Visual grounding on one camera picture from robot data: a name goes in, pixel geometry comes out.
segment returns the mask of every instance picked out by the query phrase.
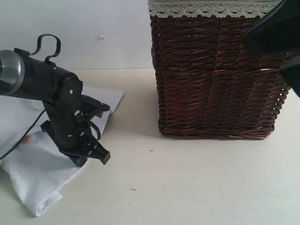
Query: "table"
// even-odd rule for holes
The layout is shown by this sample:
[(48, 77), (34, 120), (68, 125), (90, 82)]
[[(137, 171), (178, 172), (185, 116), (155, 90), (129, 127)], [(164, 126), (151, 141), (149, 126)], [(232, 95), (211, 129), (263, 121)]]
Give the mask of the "table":
[(152, 69), (76, 70), (85, 85), (124, 90), (90, 160), (41, 217), (0, 172), (0, 224), (295, 225), (300, 223), (300, 100), (291, 93), (264, 141), (174, 140), (158, 132)]

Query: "white towel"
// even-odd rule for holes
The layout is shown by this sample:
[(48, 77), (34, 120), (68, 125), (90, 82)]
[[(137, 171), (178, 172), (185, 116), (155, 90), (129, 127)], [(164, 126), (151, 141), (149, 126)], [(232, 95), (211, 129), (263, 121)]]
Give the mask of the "white towel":
[[(108, 104), (112, 114), (123, 97), (122, 91), (84, 87), (83, 94)], [(17, 142), (37, 116), (43, 104), (13, 97), (0, 97), (0, 156)], [(109, 113), (92, 121), (102, 133)], [(47, 120), (46, 113), (30, 132), (30, 140), (20, 144), (0, 161), (0, 166), (9, 174), (21, 202), (36, 215), (62, 198), (59, 191), (80, 170), (67, 156), (60, 153), (40, 125)]]

